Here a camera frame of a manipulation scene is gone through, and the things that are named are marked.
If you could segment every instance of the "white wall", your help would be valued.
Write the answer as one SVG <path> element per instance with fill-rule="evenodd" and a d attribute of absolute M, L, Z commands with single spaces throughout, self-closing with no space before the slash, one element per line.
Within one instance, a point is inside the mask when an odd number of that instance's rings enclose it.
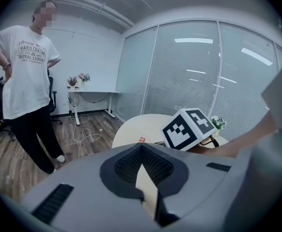
<path fill-rule="evenodd" d="M 0 29 L 17 24 L 29 26 L 34 6 L 24 4 L 21 8 L 17 8 L 17 13 L 5 13 L 0 19 Z M 43 30 L 61 54 L 61 61 L 49 69 L 50 76 L 54 78 L 53 90 L 57 91 L 57 108 L 54 115 L 66 114 L 69 111 L 66 89 L 66 80 L 69 76 L 76 76 L 80 72 L 89 73 L 90 88 L 115 90 L 123 46 L 120 33 L 94 21 L 81 20 L 66 14 L 59 14 L 57 17 L 51 28 Z M 0 67 L 1 76 L 4 76 L 4 72 Z M 99 101 L 106 94 L 83 95 L 89 101 Z M 78 111 L 106 109 L 107 103 L 108 99 L 92 104 L 80 98 Z"/>
<path fill-rule="evenodd" d="M 123 36 L 128 37 L 158 24 L 183 19 L 214 19 L 239 24 L 263 34 L 282 46 L 282 34 L 278 28 L 278 22 L 275 25 L 241 10 L 217 6 L 189 6 L 164 11 L 142 19 L 125 31 Z"/>

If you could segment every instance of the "window blinds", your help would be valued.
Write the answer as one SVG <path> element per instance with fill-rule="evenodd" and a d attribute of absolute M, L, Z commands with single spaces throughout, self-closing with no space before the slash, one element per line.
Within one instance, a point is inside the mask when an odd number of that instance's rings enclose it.
<path fill-rule="evenodd" d="M 207 114 L 219 60 L 215 22 L 160 26 L 143 113 L 173 115 L 180 108 L 199 107 Z"/>
<path fill-rule="evenodd" d="M 267 113 L 261 92 L 277 73 L 274 45 L 243 28 L 220 23 L 223 69 L 212 115 L 227 121 L 221 135 L 232 140 L 252 129 Z"/>
<path fill-rule="evenodd" d="M 125 40 L 117 79 L 115 114 L 128 120 L 141 113 L 157 28 Z"/>

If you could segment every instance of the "human hand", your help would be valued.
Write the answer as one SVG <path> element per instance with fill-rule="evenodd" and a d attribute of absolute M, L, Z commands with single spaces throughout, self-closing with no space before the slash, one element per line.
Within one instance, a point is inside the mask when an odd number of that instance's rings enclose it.
<path fill-rule="evenodd" d="M 6 67 L 4 72 L 5 72 L 5 82 L 7 82 L 11 78 L 11 76 L 12 76 L 12 68 L 11 68 L 11 66 Z"/>

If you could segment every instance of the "white desk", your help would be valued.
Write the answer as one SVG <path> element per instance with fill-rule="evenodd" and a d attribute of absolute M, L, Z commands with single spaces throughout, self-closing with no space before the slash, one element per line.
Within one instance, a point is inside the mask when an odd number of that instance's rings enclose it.
<path fill-rule="evenodd" d="M 117 93 L 119 94 L 119 91 L 116 90 L 94 90 L 94 89 L 81 89 L 81 88 L 76 88 L 73 90 L 70 90 L 69 88 L 68 92 L 69 94 L 73 94 L 74 95 L 74 102 L 75 104 L 77 104 L 77 94 L 78 93 L 109 93 L 109 104 L 108 104 L 108 109 L 105 109 L 105 111 L 110 114 L 113 118 L 115 117 L 112 113 L 111 113 L 111 108 L 112 108 L 112 96 Z M 77 106 L 74 107 L 74 113 L 75 113 L 75 120 L 76 120 L 76 124 L 79 125 L 79 120 L 78 120 L 78 116 L 77 116 Z"/>
<path fill-rule="evenodd" d="M 161 129 L 167 125 L 172 116 L 162 114 L 145 114 L 133 117 L 126 121 L 117 131 L 112 148 L 139 142 L 140 137 L 145 138 L 145 143 L 164 141 Z M 228 141 L 221 136 L 214 137 L 219 145 Z M 214 148 L 210 143 L 206 148 Z"/>

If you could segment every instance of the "black and white marker cube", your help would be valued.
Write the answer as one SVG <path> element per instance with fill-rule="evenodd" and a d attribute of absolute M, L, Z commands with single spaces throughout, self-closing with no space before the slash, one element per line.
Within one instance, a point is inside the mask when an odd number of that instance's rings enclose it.
<path fill-rule="evenodd" d="M 180 109 L 163 128 L 165 145 L 186 151 L 208 138 L 216 127 L 199 108 Z"/>

